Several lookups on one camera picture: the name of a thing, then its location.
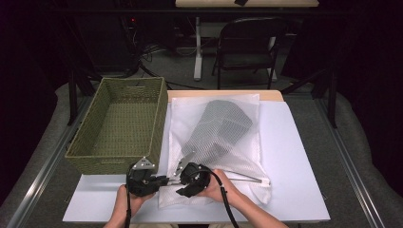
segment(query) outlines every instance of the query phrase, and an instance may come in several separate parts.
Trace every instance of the basket handle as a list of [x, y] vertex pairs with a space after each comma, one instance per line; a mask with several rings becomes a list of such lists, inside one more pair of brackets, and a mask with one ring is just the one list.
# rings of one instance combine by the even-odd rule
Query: basket handle
[[101, 164], [122, 164], [122, 163], [125, 163], [125, 160], [122, 159], [101, 160]]

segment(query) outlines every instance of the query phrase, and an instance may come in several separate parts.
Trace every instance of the person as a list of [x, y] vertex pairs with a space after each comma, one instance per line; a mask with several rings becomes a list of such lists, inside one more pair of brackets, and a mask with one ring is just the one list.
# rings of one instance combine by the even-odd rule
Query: person
[[[224, 185], [229, 204], [241, 212], [256, 228], [287, 227], [284, 223], [258, 207], [247, 196], [243, 195], [240, 190], [226, 177], [225, 173], [220, 169], [213, 170], [219, 176]], [[208, 197], [215, 201], [223, 202], [220, 186], [214, 177], [211, 177], [207, 188], [201, 191], [197, 196]], [[130, 194], [131, 215], [134, 216], [140, 210], [143, 203], [152, 198], [155, 194], [148, 195], [142, 198]], [[126, 190], [125, 186], [121, 185], [118, 189], [115, 206], [112, 216], [105, 228], [120, 228], [125, 226], [125, 216], [127, 209]]]

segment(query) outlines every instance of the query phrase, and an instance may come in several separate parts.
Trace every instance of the wicker basket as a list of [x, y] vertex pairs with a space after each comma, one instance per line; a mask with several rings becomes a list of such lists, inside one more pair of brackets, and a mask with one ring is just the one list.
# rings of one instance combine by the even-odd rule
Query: wicker basket
[[66, 159], [86, 175], [124, 174], [142, 157], [158, 167], [167, 102], [163, 78], [104, 78]]

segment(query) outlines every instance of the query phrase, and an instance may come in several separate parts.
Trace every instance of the white mesh bag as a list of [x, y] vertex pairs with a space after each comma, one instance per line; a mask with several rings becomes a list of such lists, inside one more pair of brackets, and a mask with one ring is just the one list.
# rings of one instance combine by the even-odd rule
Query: white mesh bag
[[[260, 165], [259, 94], [174, 98], [171, 115], [167, 177], [178, 179], [178, 161], [194, 152], [192, 162], [224, 170], [253, 202], [268, 202], [270, 181]], [[176, 191], [182, 187], [162, 187], [159, 206], [212, 201], [180, 196]]]

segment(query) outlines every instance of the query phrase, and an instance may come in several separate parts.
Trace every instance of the table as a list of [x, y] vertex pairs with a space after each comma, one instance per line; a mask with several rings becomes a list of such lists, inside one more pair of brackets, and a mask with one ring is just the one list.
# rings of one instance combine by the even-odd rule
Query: table
[[[329, 220], [329, 213], [317, 186], [296, 125], [287, 103], [274, 90], [183, 90], [168, 91], [169, 99], [181, 96], [260, 94], [260, 138], [262, 166], [272, 182], [272, 198], [261, 207], [282, 221], [318, 222]], [[170, 119], [168, 106], [166, 119]], [[165, 122], [158, 174], [166, 174], [168, 133]], [[124, 175], [83, 175], [70, 201], [63, 221], [107, 222], [112, 213], [116, 190]], [[246, 218], [232, 210], [236, 221]], [[222, 203], [174, 205], [158, 209], [158, 194], [148, 200], [132, 222], [136, 223], [222, 223], [228, 222]]]
[[[235, 4], [233, 0], [176, 0], [175, 5], [178, 8], [236, 8], [239, 5]], [[310, 8], [317, 7], [317, 0], [248, 0], [245, 7], [248, 8]], [[220, 31], [224, 23], [207, 23], [202, 25], [200, 17], [196, 17], [196, 61], [195, 73], [193, 79], [200, 81], [202, 79], [202, 45], [201, 38], [208, 34], [207, 37], [219, 37]], [[274, 44], [275, 40], [270, 41], [270, 46]], [[273, 74], [273, 82], [277, 79], [276, 72]]]

